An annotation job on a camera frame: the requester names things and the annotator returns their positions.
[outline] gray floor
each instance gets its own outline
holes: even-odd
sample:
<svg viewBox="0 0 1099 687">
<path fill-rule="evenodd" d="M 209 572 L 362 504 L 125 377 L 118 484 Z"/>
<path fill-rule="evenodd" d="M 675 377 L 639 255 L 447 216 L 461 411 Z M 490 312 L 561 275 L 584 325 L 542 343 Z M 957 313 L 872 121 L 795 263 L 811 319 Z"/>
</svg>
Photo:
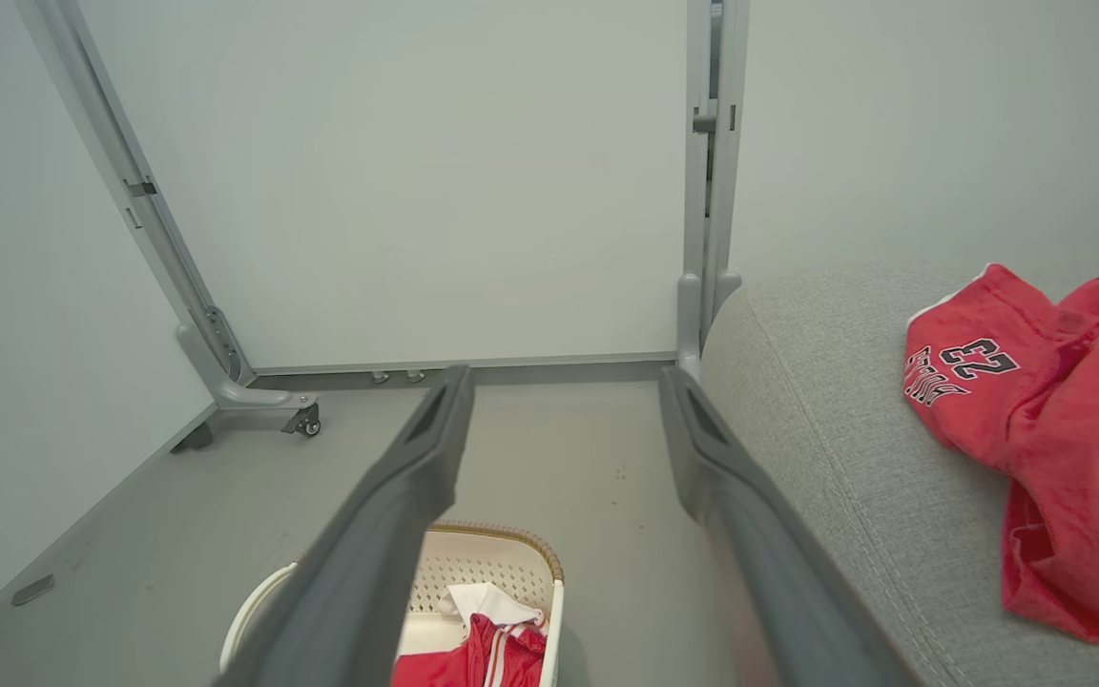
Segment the gray floor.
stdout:
<svg viewBox="0 0 1099 687">
<path fill-rule="evenodd" d="M 57 584 L 0 609 L 0 684 L 208 684 L 235 609 L 300 555 L 421 388 L 328 391 L 322 434 L 217 417 L 204 452 L 149 462 Z M 559 684 L 735 684 L 701 531 L 673 491 L 654 383 L 479 387 L 449 518 L 522 527 L 562 557 Z"/>
</svg>

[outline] white wall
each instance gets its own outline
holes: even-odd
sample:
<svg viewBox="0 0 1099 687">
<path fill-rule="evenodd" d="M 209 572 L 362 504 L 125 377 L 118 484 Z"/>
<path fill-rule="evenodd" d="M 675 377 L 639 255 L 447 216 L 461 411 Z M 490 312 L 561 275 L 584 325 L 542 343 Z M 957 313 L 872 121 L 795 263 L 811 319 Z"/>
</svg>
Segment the white wall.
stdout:
<svg viewBox="0 0 1099 687">
<path fill-rule="evenodd" d="M 1099 274 L 1099 1 L 750 5 L 746 282 L 864 261 Z"/>
<path fill-rule="evenodd" d="M 0 590 L 210 405 L 130 231 L 0 0 Z"/>
<path fill-rule="evenodd" d="M 675 350 L 680 0 L 79 4 L 254 368 Z"/>
</svg>

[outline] red garment in basket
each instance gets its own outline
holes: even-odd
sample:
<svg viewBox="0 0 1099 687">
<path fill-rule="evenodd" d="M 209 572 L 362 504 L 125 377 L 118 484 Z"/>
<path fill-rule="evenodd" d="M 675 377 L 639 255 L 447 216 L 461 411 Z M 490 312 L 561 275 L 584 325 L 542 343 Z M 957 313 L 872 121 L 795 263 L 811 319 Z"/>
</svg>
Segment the red garment in basket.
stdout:
<svg viewBox="0 0 1099 687">
<path fill-rule="evenodd" d="M 393 687 L 537 687 L 546 639 L 531 625 L 498 627 L 469 619 L 466 643 L 451 652 L 401 656 Z"/>
<path fill-rule="evenodd" d="M 907 340 L 929 430 L 1012 477 L 1004 608 L 1099 642 L 1099 278 L 1055 306 L 990 265 Z"/>
</svg>

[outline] sofa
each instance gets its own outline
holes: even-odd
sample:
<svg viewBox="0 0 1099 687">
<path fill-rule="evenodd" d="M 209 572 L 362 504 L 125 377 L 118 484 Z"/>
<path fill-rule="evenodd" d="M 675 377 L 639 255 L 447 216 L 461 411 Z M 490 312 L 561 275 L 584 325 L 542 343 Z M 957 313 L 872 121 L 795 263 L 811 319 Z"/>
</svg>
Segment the sofa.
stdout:
<svg viewBox="0 0 1099 687">
<path fill-rule="evenodd" d="M 901 392 L 908 318 L 976 273 L 852 265 L 744 286 L 708 332 L 702 387 L 922 683 L 1099 684 L 1099 645 L 1000 603 L 1009 479 L 942 447 Z M 1095 276 L 1021 273 L 1052 300 Z"/>
</svg>

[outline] sofa seam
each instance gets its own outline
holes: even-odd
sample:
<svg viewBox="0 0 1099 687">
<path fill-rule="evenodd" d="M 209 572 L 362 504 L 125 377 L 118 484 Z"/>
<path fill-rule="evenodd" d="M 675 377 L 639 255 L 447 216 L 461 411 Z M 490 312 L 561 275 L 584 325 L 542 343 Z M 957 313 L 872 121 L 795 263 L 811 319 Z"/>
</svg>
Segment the sofa seam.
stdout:
<svg viewBox="0 0 1099 687">
<path fill-rule="evenodd" d="M 817 444 L 820 445 L 821 452 L 824 453 L 830 473 L 837 474 L 839 477 L 842 478 L 843 509 L 846 511 L 847 517 L 850 517 L 852 521 L 858 525 L 856 532 L 858 533 L 859 549 L 863 549 L 864 556 L 866 556 L 869 564 L 873 565 L 873 573 L 876 574 L 877 581 L 880 583 L 880 587 L 889 596 L 889 603 L 892 603 L 895 611 L 897 611 L 898 620 L 901 621 L 904 630 L 907 630 L 907 634 L 910 635 L 911 643 L 913 643 L 915 647 L 920 649 L 920 656 L 923 660 L 923 664 L 928 665 L 928 669 L 932 671 L 932 674 L 941 679 L 941 684 L 946 684 L 944 675 L 941 675 L 941 673 L 935 669 L 935 666 L 932 665 L 932 661 L 928 656 L 928 654 L 934 652 L 935 649 L 937 649 L 939 654 L 941 654 L 944 660 L 947 660 L 945 664 L 945 662 L 939 661 L 939 657 L 936 657 L 936 662 L 941 662 L 942 668 L 944 669 L 944 673 L 947 674 L 947 677 L 954 683 L 959 683 L 956 675 L 952 674 L 952 669 L 955 669 L 959 673 L 961 677 L 964 677 L 965 684 L 969 684 L 969 687 L 973 687 L 972 679 L 969 679 L 968 675 L 966 675 L 965 672 L 956 665 L 956 661 L 952 657 L 951 653 L 947 652 L 947 649 L 944 647 L 943 642 L 941 642 L 934 634 L 934 631 L 930 629 L 930 622 L 928 621 L 928 617 L 925 617 L 922 612 L 922 609 L 919 606 L 919 600 L 915 599 L 913 592 L 908 589 L 908 586 L 901 578 L 900 570 L 893 562 L 893 557 L 889 556 L 889 553 L 885 551 L 885 543 L 882 543 L 882 539 L 876 530 L 876 525 L 872 524 L 872 519 L 867 517 L 867 512 L 864 511 L 863 505 L 855 498 L 854 488 L 851 486 L 850 476 L 846 475 L 845 468 L 842 468 L 842 462 L 836 459 L 836 456 L 832 450 L 830 450 L 829 442 L 825 441 L 823 435 L 821 435 L 820 428 L 817 425 L 815 419 L 812 418 L 810 409 L 808 409 L 803 399 L 799 397 L 797 381 L 795 381 L 788 366 L 786 366 L 785 362 L 782 362 L 782 357 L 779 355 L 779 351 L 777 351 L 775 341 L 770 339 L 769 331 L 766 326 L 764 326 L 763 321 L 761 321 L 761 318 L 754 309 L 754 306 L 752 306 L 751 297 L 751 293 L 745 297 L 745 308 L 748 310 L 748 317 L 752 319 L 752 322 L 757 325 L 757 329 L 761 331 L 761 334 L 763 334 L 763 337 L 766 339 L 766 344 L 769 346 L 770 355 L 773 356 L 773 359 L 775 359 L 775 365 L 779 368 L 786 381 L 788 381 L 787 387 L 791 392 L 791 397 L 807 420 L 808 431 L 810 431 L 813 439 L 817 441 Z M 872 552 L 868 551 L 869 546 L 872 547 Z M 897 578 L 897 583 L 893 583 L 893 579 L 891 578 L 886 579 L 886 570 L 880 568 L 888 568 L 891 570 L 893 577 Z M 890 589 L 890 587 L 893 587 L 893 589 L 898 589 L 899 591 L 904 591 L 904 595 L 910 597 L 913 609 L 907 608 L 902 610 L 901 606 L 898 605 L 898 600 L 895 599 L 893 589 Z M 912 623 L 908 622 L 907 619 L 902 617 L 902 612 L 913 614 L 913 617 L 919 618 L 922 622 L 923 631 L 930 636 L 930 640 L 928 636 L 915 635 L 914 630 L 911 627 Z"/>
</svg>

